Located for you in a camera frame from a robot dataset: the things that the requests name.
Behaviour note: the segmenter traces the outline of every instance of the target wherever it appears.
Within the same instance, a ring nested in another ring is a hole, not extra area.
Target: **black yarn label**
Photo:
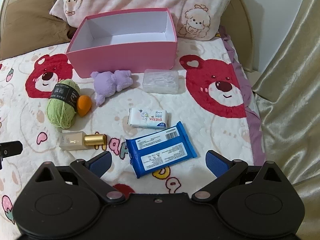
[[[79,93],[69,85],[57,83],[52,90],[50,98],[62,100],[63,102],[71,105],[75,111],[77,111]]]

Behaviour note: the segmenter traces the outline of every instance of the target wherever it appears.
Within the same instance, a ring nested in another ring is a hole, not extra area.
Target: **brown cushion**
[[[56,0],[17,0],[7,6],[0,59],[70,42],[68,23],[49,11]]]

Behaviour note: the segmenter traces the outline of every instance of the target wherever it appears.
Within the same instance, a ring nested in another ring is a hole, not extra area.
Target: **pink box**
[[[79,77],[93,71],[170,69],[177,35],[168,8],[112,11],[84,18],[67,49]]]

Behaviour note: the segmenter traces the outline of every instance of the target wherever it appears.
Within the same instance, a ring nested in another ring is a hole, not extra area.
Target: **clear plastic box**
[[[179,73],[176,70],[146,69],[142,87],[147,93],[177,94]]]

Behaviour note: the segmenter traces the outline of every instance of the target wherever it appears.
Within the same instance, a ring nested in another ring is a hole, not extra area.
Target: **pink heart print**
[[[47,139],[48,139],[48,136],[46,133],[44,132],[39,133],[37,137],[37,145],[40,145],[40,143],[46,141]]]

